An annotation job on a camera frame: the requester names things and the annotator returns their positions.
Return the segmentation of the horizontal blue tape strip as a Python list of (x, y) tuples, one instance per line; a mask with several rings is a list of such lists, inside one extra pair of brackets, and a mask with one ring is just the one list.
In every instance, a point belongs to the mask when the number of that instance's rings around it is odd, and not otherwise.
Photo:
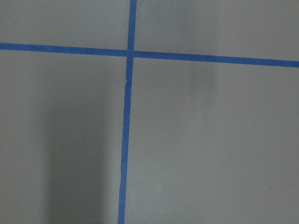
[(130, 52), (130, 51), (120, 50), (120, 49), (65, 47), (65, 46), (3, 43), (3, 42), (0, 44), (0, 49), (61, 53), (61, 54), (96, 55), (96, 56), (118, 56), (118, 57), (131, 56), (134, 58), (146, 58), (146, 59), (196, 61), (196, 62), (209, 62), (209, 63), (232, 63), (232, 64), (275, 66), (275, 67), (287, 67), (287, 68), (299, 67), (298, 61), (289, 61), (289, 60), (232, 57), (232, 56), (194, 55), (194, 54), (180, 54), (180, 53), (149, 52), (149, 51)]

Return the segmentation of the vertical blue tape strip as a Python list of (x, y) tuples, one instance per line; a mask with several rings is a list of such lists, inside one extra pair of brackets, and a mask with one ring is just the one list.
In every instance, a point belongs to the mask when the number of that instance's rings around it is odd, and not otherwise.
[(133, 80), (134, 52), (135, 52), (136, 10), (137, 10), (137, 1), (131, 0), (129, 5), (129, 20), (128, 20), (126, 83), (125, 83), (125, 92), (124, 92), (123, 129), (122, 129), (121, 166), (120, 166), (121, 182), (119, 188), (119, 204), (118, 204), (118, 218), (117, 218), (117, 223), (119, 224), (125, 223), (131, 91), (132, 91), (132, 80)]

